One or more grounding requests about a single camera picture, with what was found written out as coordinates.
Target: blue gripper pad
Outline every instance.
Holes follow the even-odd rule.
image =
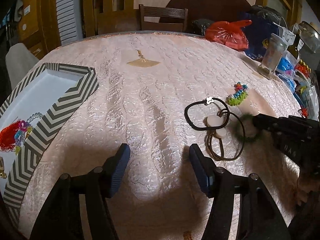
[[[213,197],[213,185],[215,182],[214,170],[217,167],[213,160],[205,157],[199,146],[194,143],[189,148],[189,160],[196,174],[198,184],[208,198]]]
[[[103,169],[106,171],[110,182],[108,187],[108,195],[110,198],[112,198],[119,190],[129,159],[129,145],[123,143],[119,147],[116,155],[108,158],[103,165]]]

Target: round table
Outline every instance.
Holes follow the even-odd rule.
[[[129,65],[139,59],[159,62],[150,67]],[[201,239],[212,199],[196,181],[188,160],[188,147],[205,147],[206,132],[193,130],[184,108],[208,96],[225,100],[237,82],[247,84],[251,97],[235,114],[252,111],[276,117],[298,115],[292,93],[278,79],[267,80],[254,69],[257,62],[217,43],[173,33],[134,33],[98,36],[59,47],[44,62],[94,67],[99,88],[61,128],[44,152],[22,203],[19,230],[29,237],[36,217],[60,174],[85,174],[115,154],[121,143],[131,149],[119,192],[108,200],[121,240]],[[219,104],[196,106],[189,116],[197,125],[217,114]],[[223,139],[227,156],[239,142],[228,127]],[[213,148],[219,152],[218,140]],[[293,216],[294,186],[298,168],[272,146],[266,133],[247,144],[236,161],[216,162],[231,173],[257,173],[276,201],[286,223]],[[235,239],[239,196],[235,196],[229,239]],[[84,234],[89,234],[84,222]]]

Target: plastic container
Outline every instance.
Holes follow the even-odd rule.
[[[269,45],[264,55],[258,72],[267,79],[272,79],[273,73],[275,72],[282,54],[286,50],[287,43],[275,34],[271,34],[269,39]]]

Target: white sticker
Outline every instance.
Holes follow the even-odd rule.
[[[30,5],[28,5],[27,7],[25,7],[25,9],[23,10],[24,15],[27,15],[30,12]]]

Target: screw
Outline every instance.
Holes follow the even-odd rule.
[[[103,168],[102,167],[95,167],[94,169],[93,169],[93,172],[94,173],[100,173],[100,172],[102,172],[103,171]]]
[[[224,168],[223,167],[217,167],[216,172],[218,173],[224,173]]]
[[[259,176],[255,173],[251,173],[250,174],[250,178],[253,179],[253,180],[258,180],[259,179]]]
[[[63,174],[61,174],[60,179],[65,180],[65,179],[67,179],[68,177],[69,177],[69,174],[68,174],[68,173],[63,173]]]

